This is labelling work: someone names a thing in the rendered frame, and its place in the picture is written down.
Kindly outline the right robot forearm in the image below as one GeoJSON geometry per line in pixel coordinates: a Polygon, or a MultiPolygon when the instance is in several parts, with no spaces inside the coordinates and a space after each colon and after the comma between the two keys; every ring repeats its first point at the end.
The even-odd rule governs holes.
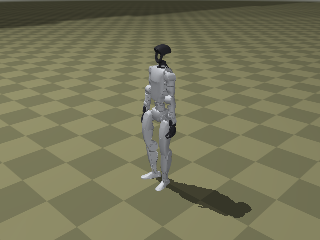
{"type": "Polygon", "coordinates": [[[150,110],[151,101],[152,101],[152,94],[149,94],[148,92],[145,91],[145,100],[144,100],[143,107],[146,107],[146,112],[150,110]]]}

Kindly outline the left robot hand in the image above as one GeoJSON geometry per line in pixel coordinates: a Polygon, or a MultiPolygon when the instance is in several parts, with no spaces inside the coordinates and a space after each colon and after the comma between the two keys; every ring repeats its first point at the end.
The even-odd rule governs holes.
{"type": "Polygon", "coordinates": [[[171,120],[169,121],[170,129],[169,129],[168,134],[165,136],[165,137],[167,137],[169,135],[169,137],[167,137],[166,139],[170,139],[176,135],[176,125],[177,124],[173,125],[173,122],[171,120]]]}

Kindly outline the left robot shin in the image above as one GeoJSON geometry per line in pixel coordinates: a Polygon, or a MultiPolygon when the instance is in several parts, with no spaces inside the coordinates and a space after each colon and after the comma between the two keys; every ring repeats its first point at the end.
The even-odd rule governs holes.
{"type": "Polygon", "coordinates": [[[165,181],[165,183],[168,182],[169,171],[172,164],[172,154],[173,152],[169,150],[167,158],[164,155],[161,156],[162,181],[165,181]]]}

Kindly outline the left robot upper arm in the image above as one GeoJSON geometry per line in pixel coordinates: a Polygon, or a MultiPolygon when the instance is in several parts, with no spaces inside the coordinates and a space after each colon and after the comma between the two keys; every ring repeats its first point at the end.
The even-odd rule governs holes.
{"type": "Polygon", "coordinates": [[[168,96],[165,97],[165,103],[171,105],[171,98],[175,98],[175,82],[176,82],[176,75],[171,71],[164,72],[165,76],[164,79],[167,84],[167,92],[168,96]]]}

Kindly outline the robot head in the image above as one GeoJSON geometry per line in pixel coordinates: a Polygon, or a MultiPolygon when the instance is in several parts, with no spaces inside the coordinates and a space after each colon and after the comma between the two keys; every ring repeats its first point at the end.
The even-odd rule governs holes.
{"type": "Polygon", "coordinates": [[[167,65],[166,61],[164,61],[162,59],[166,54],[171,54],[172,53],[171,48],[168,45],[161,44],[161,45],[156,46],[154,48],[154,51],[155,51],[155,60],[159,64],[159,66],[157,66],[157,68],[158,69],[162,69],[162,68],[165,68],[165,67],[167,68],[168,65],[167,65]],[[160,54],[160,59],[158,59],[158,54],[160,54]],[[165,67],[161,67],[161,66],[165,66],[165,67]]]}

